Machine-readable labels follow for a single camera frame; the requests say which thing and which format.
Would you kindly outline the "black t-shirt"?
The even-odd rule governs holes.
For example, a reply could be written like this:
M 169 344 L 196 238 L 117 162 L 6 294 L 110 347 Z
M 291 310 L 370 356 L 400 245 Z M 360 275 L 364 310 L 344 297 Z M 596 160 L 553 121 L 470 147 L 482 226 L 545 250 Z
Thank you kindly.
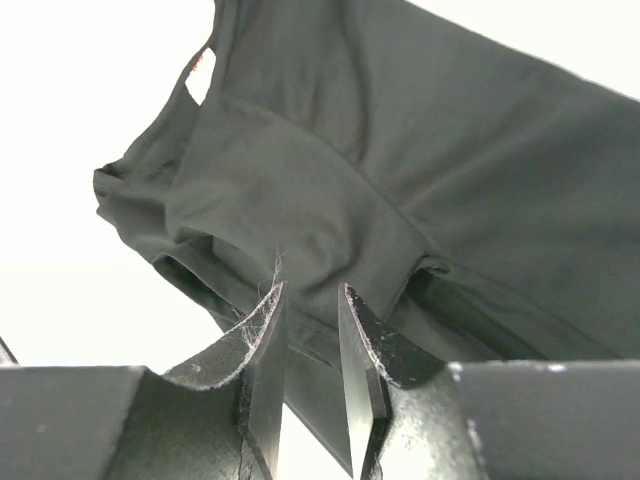
M 445 361 L 639 355 L 639 104 L 405 1 L 219 1 L 99 215 L 222 329 L 288 285 L 285 400 L 351 466 L 338 290 Z

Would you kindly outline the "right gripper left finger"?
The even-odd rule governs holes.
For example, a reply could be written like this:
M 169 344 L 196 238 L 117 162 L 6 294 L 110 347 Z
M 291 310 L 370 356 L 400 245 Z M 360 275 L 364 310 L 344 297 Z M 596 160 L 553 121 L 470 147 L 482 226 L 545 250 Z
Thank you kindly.
M 163 374 L 210 395 L 218 431 L 239 438 L 239 479 L 275 479 L 287 355 L 287 284 L 280 282 L 215 343 Z

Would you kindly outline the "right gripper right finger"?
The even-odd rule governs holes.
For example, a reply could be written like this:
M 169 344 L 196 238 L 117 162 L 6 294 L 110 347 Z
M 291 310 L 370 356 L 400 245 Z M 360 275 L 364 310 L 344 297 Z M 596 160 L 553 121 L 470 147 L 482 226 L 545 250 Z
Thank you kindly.
M 444 362 L 381 321 L 347 283 L 338 290 L 338 324 L 352 474 L 379 479 L 376 463 L 400 411 L 391 394 L 422 387 Z

